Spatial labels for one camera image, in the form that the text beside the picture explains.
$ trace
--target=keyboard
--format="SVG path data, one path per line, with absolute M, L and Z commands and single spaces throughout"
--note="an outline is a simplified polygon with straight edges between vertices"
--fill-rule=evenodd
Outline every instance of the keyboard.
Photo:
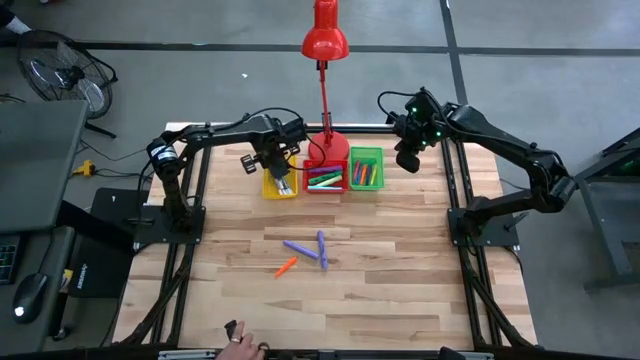
M 0 286 L 11 285 L 16 279 L 24 244 L 19 235 L 0 236 Z

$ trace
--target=wooden tabletop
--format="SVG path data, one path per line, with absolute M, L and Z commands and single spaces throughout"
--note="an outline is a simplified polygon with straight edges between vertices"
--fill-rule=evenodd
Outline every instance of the wooden tabletop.
M 168 128 L 185 125 L 170 123 Z M 395 163 L 395 136 L 348 138 L 353 146 L 385 149 L 384 189 L 344 195 L 301 192 L 295 199 L 264 200 L 262 173 L 246 175 L 240 164 L 240 157 L 252 152 L 249 144 L 212 150 L 205 234 L 194 257 L 181 347 L 224 347 L 223 326 L 237 319 L 246 321 L 256 341 L 272 348 L 472 348 L 460 262 L 445 217 L 450 204 L 441 149 L 422 152 L 420 171 L 411 174 Z M 301 148 L 298 166 L 307 144 Z M 466 150 L 475 194 L 501 195 L 493 154 L 475 145 Z M 452 154 L 459 176 L 455 148 Z M 458 196 L 464 204 L 464 194 Z M 149 202 L 161 204 L 162 197 L 154 181 Z M 275 271 L 296 255 L 282 241 L 317 249 L 318 230 L 326 234 L 329 270 L 299 256 L 291 270 L 274 279 Z M 166 252 L 166 245 L 156 244 L 134 259 L 115 341 L 129 335 L 156 300 Z M 521 334 L 535 342 L 517 262 L 504 249 L 486 252 L 496 301 Z M 479 311 L 488 339 L 484 306 Z

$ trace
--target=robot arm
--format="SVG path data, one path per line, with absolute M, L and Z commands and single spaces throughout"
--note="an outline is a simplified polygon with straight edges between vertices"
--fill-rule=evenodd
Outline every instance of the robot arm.
M 491 125 L 478 110 L 468 105 L 447 103 L 440 106 L 424 88 L 405 105 L 407 115 L 390 113 L 387 123 L 401 140 L 396 145 L 398 165 L 410 172 L 418 171 L 416 155 L 427 145 L 443 139 L 473 142 L 524 169 L 529 175 L 530 190 L 495 199 L 476 197 L 465 209 L 459 225 L 478 236 L 489 219 L 523 210 L 543 213 L 559 212 L 576 188 L 558 154 L 538 149 Z
M 212 126 L 190 125 L 180 131 L 165 131 L 147 146 L 153 169 L 165 192 L 164 209 L 174 230 L 188 232 L 191 227 L 191 208 L 180 190 L 178 176 L 198 151 L 205 147 L 242 142 L 251 143 L 256 154 L 241 158 L 247 174 L 256 171 L 256 163 L 269 169 L 273 177 L 282 178 L 288 172 L 287 157 L 300 152 L 299 143 L 307 132 L 302 118 L 282 124 L 267 115 L 244 118 L 238 123 Z M 186 143 L 178 155 L 173 144 Z

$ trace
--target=lamp shade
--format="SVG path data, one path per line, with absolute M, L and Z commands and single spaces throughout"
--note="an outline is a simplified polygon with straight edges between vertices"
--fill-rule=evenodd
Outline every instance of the lamp shade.
M 338 28 L 338 0 L 316 0 L 315 23 L 302 43 L 302 55 L 331 61 L 349 55 L 349 43 Z

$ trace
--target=purple crayon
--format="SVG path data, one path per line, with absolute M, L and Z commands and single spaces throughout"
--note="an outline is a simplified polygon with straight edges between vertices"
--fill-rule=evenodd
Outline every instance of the purple crayon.
M 329 259 L 327 259 L 327 250 L 324 248 L 324 233 L 322 230 L 318 231 L 318 249 L 320 250 L 322 270 L 327 270 L 329 268 Z
M 340 171 L 340 170 L 342 170 L 342 166 L 340 165 L 327 166 L 327 167 L 309 169 L 309 174 L 317 174 L 321 172 L 334 172 L 334 171 Z
M 296 243 L 294 243 L 293 241 L 289 241 L 289 240 L 285 240 L 284 241 L 284 246 L 293 249 L 303 255 L 307 255 L 308 257 L 312 258 L 313 260 L 318 260 L 318 254 L 314 253 L 312 250 L 307 249 L 304 246 L 300 246 Z

